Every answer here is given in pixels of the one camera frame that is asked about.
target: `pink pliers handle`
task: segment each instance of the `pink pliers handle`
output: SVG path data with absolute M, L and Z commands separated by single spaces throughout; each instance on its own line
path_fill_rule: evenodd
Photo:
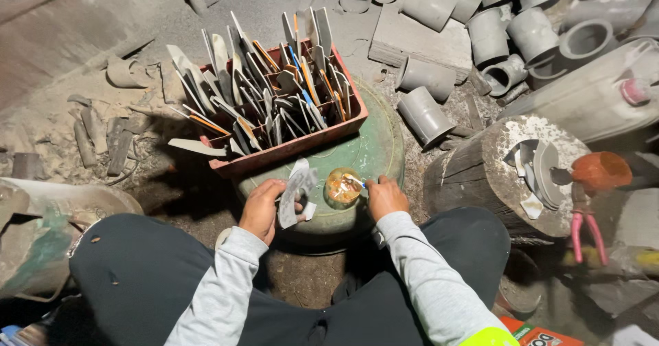
M 592 235 L 592 238 L 595 240 L 595 248 L 597 253 L 600 256 L 600 261 L 603 266 L 609 264 L 609 257 L 606 256 L 606 251 L 604 249 L 604 241 L 602 240 L 602 234 L 600 233 L 600 228 L 597 226 L 597 221 L 595 217 L 591 214 L 584 214 L 581 210 L 575 209 L 572 215 L 572 245 L 575 250 L 575 259 L 577 262 L 581 263 L 583 257 L 581 255 L 581 239 L 579 238 L 579 232 L 581 231 L 581 224 L 583 224 L 583 217 L 586 216 L 586 223 Z

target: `neon yellow sleeve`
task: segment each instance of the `neon yellow sleeve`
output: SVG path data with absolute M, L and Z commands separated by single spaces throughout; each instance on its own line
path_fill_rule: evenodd
M 497 327 L 487 327 L 467 338 L 460 346 L 519 346 L 519 343 L 510 332 Z

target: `gray long sleeve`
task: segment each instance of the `gray long sleeve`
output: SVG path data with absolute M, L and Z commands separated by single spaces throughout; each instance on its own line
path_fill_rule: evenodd
M 251 232 L 231 228 L 193 300 L 169 333 L 165 346 L 234 346 L 243 332 L 252 279 L 268 246 Z
M 485 307 L 406 212 L 392 212 L 377 223 L 391 259 L 428 338 L 434 345 L 457 346 L 489 327 L 508 332 Z

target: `pliers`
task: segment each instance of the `pliers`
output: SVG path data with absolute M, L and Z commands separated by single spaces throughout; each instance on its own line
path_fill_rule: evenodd
M 597 226 L 597 221 L 593 216 L 593 210 L 590 208 L 588 197 L 583 185 L 579 182 L 572 183 L 572 245 L 575 250 L 575 259 L 581 263 L 583 258 L 581 256 L 581 239 L 579 238 L 579 231 L 581 224 L 583 224 L 584 217 L 590 230 L 592 238 L 595 240 L 595 248 L 600 256 L 600 261 L 603 266 L 608 265 L 609 257 L 606 256 L 604 249 L 604 241 L 602 240 L 602 233 Z

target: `hand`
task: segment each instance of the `hand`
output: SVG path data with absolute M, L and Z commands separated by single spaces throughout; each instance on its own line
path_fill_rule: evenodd
M 368 189 L 368 210 L 377 223 L 384 216 L 396 211 L 409 213 L 409 202 L 407 197 L 398 188 L 394 178 L 388 178 L 383 174 L 378 178 L 376 184 L 373 180 L 366 182 Z
M 254 188 L 247 197 L 243 208 L 243 216 L 238 226 L 251 232 L 269 246 L 275 237 L 275 219 L 277 216 L 275 199 L 284 190 L 286 190 L 286 181 L 275 178 L 269 178 Z M 300 197 L 296 195 L 295 200 L 299 201 Z M 295 204 L 295 211 L 302 211 L 300 203 Z M 305 219 L 304 215 L 297 216 L 298 222 Z

